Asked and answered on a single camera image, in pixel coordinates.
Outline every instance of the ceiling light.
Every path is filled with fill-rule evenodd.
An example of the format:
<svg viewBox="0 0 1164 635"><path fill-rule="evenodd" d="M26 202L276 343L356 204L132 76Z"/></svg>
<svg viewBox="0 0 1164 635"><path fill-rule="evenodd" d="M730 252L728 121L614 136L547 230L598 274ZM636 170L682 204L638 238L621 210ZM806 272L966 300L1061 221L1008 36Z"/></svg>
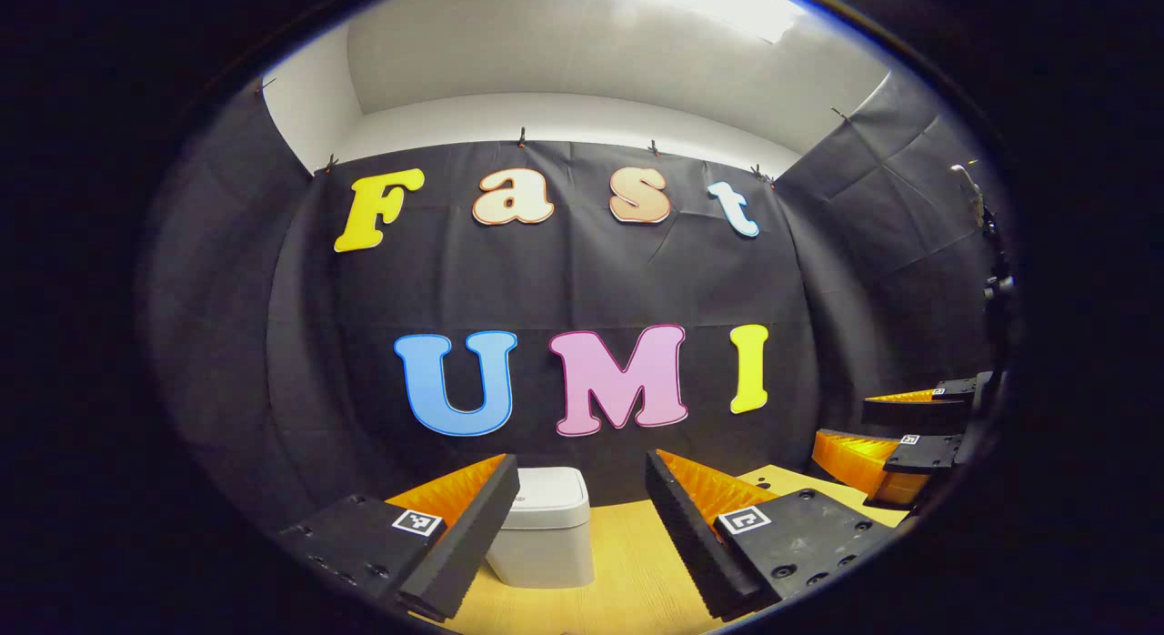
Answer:
<svg viewBox="0 0 1164 635"><path fill-rule="evenodd" d="M790 0L652 0L680 6L776 43L804 10Z"/></svg>

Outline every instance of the blue letter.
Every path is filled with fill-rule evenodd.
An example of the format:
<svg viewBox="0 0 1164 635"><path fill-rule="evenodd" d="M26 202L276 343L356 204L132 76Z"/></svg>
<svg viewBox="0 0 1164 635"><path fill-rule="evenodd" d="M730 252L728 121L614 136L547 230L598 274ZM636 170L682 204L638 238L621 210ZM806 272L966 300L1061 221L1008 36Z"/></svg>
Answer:
<svg viewBox="0 0 1164 635"><path fill-rule="evenodd" d="M708 187L708 191L716 194L716 199L719 199L719 205L724 208L724 215L728 215L728 222L741 236L754 237L760 234L760 226L757 226L755 221L748 220L744 215L744 207L747 205L747 199L731 188L731 185L728 183L715 183Z"/></svg>
<svg viewBox="0 0 1164 635"><path fill-rule="evenodd" d="M509 379L509 352L517 348L517 336L506 331L473 333L466 349L481 358L481 385L485 400L474 412L461 412L445 394L445 354L453 342L439 334L410 334L396 340L396 355L404 361L404 386L409 406L425 428L442 435L477 436L502 428L513 411Z"/></svg>

